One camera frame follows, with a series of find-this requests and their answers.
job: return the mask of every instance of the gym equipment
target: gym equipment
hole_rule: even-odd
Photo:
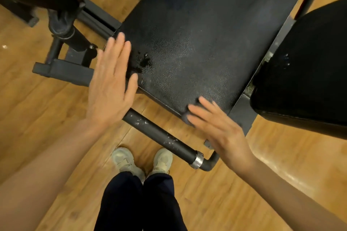
[[[246,134],[256,116],[250,99],[266,119],[347,138],[347,0],[308,14],[313,0],[304,0],[294,19],[297,0],[140,0],[122,24],[89,0],[18,1],[49,13],[53,42],[34,73],[89,86],[97,53],[73,26],[77,18],[105,39],[124,32],[132,43],[127,77],[139,73],[139,92],[186,122],[187,105],[203,95]],[[123,120],[195,169],[209,171],[219,159],[216,152],[204,158],[133,109]]]

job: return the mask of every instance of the navy trousers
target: navy trousers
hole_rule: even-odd
[[[156,173],[143,185],[131,172],[113,177],[103,194],[94,228],[111,230],[186,231],[172,177]]]

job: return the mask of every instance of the chrome ring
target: chrome ring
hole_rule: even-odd
[[[194,169],[199,169],[203,161],[204,161],[204,154],[202,152],[196,151],[195,161],[192,164],[190,164],[190,166]]]

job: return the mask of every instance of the sneaker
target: sneaker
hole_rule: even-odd
[[[172,153],[162,148],[154,156],[153,170],[148,176],[155,173],[168,173],[172,164],[173,155]]]
[[[113,151],[111,157],[119,172],[131,172],[132,175],[137,176],[142,183],[145,181],[145,173],[135,165],[134,157],[129,149],[118,147]]]

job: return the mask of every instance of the white sneaker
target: white sneaker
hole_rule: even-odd
[[[154,156],[153,170],[148,174],[151,176],[155,173],[168,173],[172,164],[173,155],[172,153],[162,148]]]
[[[132,175],[137,176],[142,183],[145,181],[145,173],[135,165],[134,157],[129,149],[118,147],[113,151],[111,157],[119,172],[131,172]]]

